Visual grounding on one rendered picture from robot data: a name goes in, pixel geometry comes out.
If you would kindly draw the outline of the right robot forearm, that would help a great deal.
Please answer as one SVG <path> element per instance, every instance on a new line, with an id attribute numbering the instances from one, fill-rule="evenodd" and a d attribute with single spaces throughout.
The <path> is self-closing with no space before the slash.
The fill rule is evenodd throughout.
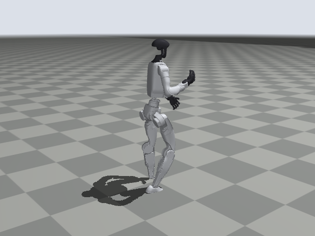
<path id="1" fill-rule="evenodd" d="M 184 89 L 186 89 L 188 87 L 188 82 L 182 84 L 182 82 L 180 84 L 178 84 L 177 86 L 174 87 L 170 87 L 169 88 L 169 93 L 173 94 L 173 95 L 177 95 L 180 92 L 184 91 Z"/>

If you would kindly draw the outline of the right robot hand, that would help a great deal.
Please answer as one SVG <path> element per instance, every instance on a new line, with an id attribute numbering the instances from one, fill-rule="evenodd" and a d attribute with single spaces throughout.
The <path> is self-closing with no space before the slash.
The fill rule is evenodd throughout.
<path id="1" fill-rule="evenodd" d="M 192 72 L 192 73 L 191 73 L 191 72 Z M 189 86 L 189 85 L 192 84 L 194 81 L 195 81 L 195 73 L 194 73 L 193 70 L 189 70 L 189 76 L 188 76 L 187 79 L 184 79 L 184 80 L 182 81 L 182 84 L 188 82 L 188 86 Z"/>

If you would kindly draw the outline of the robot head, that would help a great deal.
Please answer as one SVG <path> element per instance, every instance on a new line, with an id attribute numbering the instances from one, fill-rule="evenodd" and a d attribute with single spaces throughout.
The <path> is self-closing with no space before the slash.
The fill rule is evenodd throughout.
<path id="1" fill-rule="evenodd" d="M 151 62 L 160 62 L 159 60 L 166 57 L 166 50 L 169 46 L 169 43 L 164 39 L 156 39 L 152 42 L 152 46 L 156 47 L 158 50 L 161 50 L 161 55 L 156 55 Z"/>

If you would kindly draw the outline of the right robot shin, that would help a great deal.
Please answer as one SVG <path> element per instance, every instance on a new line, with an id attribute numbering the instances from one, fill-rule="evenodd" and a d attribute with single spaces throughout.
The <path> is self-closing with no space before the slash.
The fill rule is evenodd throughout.
<path id="1" fill-rule="evenodd" d="M 152 184 L 153 188 L 158 188 L 158 185 L 160 184 L 163 177 L 166 175 L 170 166 L 172 165 L 174 158 L 175 158 L 175 154 L 174 154 L 174 151 L 171 149 L 166 152 L 166 155 L 164 158 L 163 157 L 160 158 L 158 166 L 157 166 L 157 173 Z"/>

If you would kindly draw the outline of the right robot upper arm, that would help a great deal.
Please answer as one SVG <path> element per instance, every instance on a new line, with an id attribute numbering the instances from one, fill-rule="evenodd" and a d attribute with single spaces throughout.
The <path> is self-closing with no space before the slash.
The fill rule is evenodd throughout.
<path id="1" fill-rule="evenodd" d="M 164 95 L 166 97 L 171 97 L 173 94 L 169 93 L 170 88 L 170 78 L 169 78 L 169 68 L 166 65 L 158 65 L 158 74 L 161 77 L 161 82 L 163 85 Z"/>

